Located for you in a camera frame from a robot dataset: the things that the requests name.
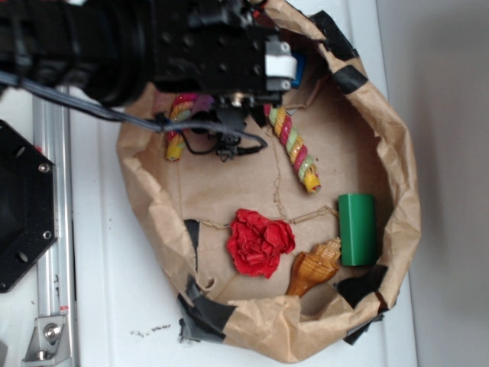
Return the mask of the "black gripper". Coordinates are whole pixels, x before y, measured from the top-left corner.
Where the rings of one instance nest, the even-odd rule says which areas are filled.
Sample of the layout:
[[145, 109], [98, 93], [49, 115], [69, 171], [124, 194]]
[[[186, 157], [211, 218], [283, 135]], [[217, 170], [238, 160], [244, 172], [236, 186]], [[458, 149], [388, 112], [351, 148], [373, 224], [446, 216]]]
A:
[[154, 1], [152, 81], [162, 92], [278, 104], [297, 61], [281, 31], [249, 1]]

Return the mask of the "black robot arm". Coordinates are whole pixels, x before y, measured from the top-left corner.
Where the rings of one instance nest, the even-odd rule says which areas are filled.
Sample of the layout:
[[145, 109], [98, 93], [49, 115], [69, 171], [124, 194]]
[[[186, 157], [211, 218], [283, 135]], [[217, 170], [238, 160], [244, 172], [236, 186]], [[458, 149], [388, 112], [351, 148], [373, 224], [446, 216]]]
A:
[[80, 88], [107, 107], [164, 93], [278, 103], [296, 76], [280, 31], [248, 1], [3, 1], [1, 69]]

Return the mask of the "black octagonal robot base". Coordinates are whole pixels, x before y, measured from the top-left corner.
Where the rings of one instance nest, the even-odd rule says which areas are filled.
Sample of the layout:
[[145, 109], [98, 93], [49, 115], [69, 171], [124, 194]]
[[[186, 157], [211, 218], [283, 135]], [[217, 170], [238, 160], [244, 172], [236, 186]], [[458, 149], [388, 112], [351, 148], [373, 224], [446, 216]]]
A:
[[57, 239], [53, 163], [1, 121], [1, 292], [11, 291]]

